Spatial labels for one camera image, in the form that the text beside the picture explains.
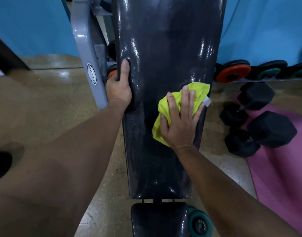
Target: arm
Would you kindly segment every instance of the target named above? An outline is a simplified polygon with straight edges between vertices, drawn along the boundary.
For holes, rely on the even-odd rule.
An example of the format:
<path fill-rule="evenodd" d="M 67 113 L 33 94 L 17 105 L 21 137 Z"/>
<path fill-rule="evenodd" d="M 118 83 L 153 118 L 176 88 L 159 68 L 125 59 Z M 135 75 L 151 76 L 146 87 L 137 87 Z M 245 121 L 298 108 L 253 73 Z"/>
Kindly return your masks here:
<path fill-rule="evenodd" d="M 254 199 L 193 145 L 203 104 L 192 116 L 194 92 L 182 91 L 181 113 L 168 93 L 171 126 L 161 115 L 161 133 L 193 181 L 221 236 L 300 236 L 278 215 Z"/>
<path fill-rule="evenodd" d="M 0 235 L 72 236 L 105 174 L 131 101 L 129 63 L 106 84 L 109 105 L 0 179 Z"/>

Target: forearm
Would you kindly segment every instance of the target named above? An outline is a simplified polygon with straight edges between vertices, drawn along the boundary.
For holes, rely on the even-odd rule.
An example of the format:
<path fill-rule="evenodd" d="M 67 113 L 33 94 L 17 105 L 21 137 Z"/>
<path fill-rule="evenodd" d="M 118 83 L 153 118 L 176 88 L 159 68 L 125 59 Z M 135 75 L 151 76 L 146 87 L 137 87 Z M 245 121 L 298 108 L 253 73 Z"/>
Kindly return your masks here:
<path fill-rule="evenodd" d="M 34 219 L 35 225 L 44 218 L 49 219 L 49 226 L 69 218 L 65 229 L 73 232 L 105 174 L 124 110 L 119 103 L 110 103 L 98 115 L 26 156 L 0 180 L 0 211 L 6 208 L 14 217 L 33 207 L 27 218 Z"/>
<path fill-rule="evenodd" d="M 220 235 L 297 236 L 292 227 L 250 196 L 195 147 L 177 155 Z"/>

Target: pink yoga mat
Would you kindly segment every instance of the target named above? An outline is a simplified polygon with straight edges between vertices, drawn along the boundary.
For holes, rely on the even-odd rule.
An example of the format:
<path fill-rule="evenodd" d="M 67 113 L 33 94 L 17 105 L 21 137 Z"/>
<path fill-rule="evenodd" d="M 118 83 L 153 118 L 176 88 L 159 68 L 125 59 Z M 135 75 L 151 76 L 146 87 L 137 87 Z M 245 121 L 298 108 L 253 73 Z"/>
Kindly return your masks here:
<path fill-rule="evenodd" d="M 240 104 L 238 95 L 233 100 Z M 289 144 L 279 148 L 261 146 L 247 161 L 258 200 L 302 234 L 302 115 L 274 105 L 245 111 L 250 116 L 242 127 L 245 130 L 264 111 L 273 111 L 288 116 L 298 131 Z"/>

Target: hand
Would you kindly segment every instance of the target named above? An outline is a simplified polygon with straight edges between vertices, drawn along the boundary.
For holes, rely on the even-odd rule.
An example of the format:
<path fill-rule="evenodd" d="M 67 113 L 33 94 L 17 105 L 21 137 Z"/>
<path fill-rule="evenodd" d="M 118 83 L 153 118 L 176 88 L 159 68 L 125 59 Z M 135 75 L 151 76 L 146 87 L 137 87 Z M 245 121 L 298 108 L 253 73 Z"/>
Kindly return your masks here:
<path fill-rule="evenodd" d="M 123 60 L 120 69 L 120 80 L 117 81 L 117 74 L 114 74 L 106 83 L 106 92 L 109 104 L 114 101 L 121 101 L 127 108 L 131 101 L 131 89 L 129 87 L 130 66 L 127 60 Z"/>
<path fill-rule="evenodd" d="M 196 125 L 205 105 L 201 103 L 193 116 L 195 91 L 188 92 L 188 86 L 182 89 L 181 113 L 178 111 L 174 96 L 170 92 L 166 96 L 170 108 L 171 126 L 168 127 L 165 115 L 161 114 L 161 134 L 166 143 L 177 153 L 181 149 L 193 146 Z"/>

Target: weight bench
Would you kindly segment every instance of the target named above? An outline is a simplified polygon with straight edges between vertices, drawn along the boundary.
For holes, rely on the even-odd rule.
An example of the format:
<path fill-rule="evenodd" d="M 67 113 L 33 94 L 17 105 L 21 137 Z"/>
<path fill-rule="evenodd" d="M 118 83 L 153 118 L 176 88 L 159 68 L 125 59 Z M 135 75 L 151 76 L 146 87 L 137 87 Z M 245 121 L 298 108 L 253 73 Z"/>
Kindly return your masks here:
<path fill-rule="evenodd" d="M 174 151 L 152 137 L 158 102 L 191 82 L 212 84 L 226 0 L 74 0 L 74 38 L 99 109 L 108 105 L 107 68 L 130 63 L 132 101 L 123 117 L 129 195 L 153 199 L 132 206 L 134 236 L 186 236 L 191 180 Z M 111 18 L 116 62 L 95 15 Z M 194 145 L 199 148 L 202 112 Z"/>

